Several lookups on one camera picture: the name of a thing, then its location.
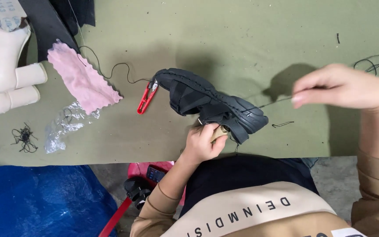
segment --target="clear plastic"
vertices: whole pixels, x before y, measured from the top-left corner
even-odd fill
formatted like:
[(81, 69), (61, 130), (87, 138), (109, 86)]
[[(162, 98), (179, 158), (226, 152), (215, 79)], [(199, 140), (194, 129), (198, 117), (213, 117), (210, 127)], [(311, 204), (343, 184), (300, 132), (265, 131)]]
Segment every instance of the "clear plastic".
[(64, 107), (58, 112), (55, 119), (45, 127), (45, 151), (47, 154), (58, 150), (65, 150), (66, 144), (63, 139), (71, 132), (84, 127), (85, 124), (92, 124), (99, 118), (100, 110), (95, 110), (87, 115), (78, 102)]

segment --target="concrete floor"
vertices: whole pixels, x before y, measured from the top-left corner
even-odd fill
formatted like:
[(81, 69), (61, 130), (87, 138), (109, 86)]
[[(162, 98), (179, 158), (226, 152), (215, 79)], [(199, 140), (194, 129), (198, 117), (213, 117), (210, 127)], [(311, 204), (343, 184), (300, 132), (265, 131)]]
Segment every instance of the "concrete floor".
[[(118, 206), (126, 198), (123, 183), (127, 179), (128, 163), (90, 165), (100, 183), (108, 190)], [(311, 169), (315, 185), (325, 201), (346, 221), (350, 221), (352, 203), (361, 197), (355, 156), (320, 158)], [(119, 237), (129, 236), (131, 224), (139, 211), (131, 206), (116, 228)]]

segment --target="blue plastic sheet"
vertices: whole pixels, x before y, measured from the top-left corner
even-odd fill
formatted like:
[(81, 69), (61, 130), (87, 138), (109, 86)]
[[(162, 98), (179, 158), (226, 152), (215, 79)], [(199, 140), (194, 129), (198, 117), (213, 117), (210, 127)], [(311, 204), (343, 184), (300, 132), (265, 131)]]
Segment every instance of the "blue plastic sheet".
[(0, 167), (0, 237), (97, 237), (116, 209), (87, 165)]

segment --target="black shoe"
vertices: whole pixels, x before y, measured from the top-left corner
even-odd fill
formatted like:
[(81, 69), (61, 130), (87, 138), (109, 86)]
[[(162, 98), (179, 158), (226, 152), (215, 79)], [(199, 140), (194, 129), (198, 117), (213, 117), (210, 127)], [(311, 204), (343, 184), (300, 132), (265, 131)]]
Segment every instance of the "black shoe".
[(140, 176), (131, 177), (124, 182), (127, 196), (134, 202), (137, 209), (141, 210), (147, 197), (152, 193), (150, 183)]
[(170, 91), (170, 105), (179, 115), (200, 114), (203, 124), (219, 123), (229, 128), (239, 144), (267, 125), (263, 111), (250, 102), (216, 91), (206, 79), (182, 69), (158, 71), (152, 81)]

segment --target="pink cloth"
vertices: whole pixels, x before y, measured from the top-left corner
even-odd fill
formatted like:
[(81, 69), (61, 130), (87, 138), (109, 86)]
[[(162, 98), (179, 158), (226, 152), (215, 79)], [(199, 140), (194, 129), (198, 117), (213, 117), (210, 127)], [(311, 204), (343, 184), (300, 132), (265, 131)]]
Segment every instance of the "pink cloth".
[(48, 50), (48, 61), (61, 75), (65, 86), (89, 115), (98, 108), (118, 103), (119, 96), (80, 54), (57, 40)]

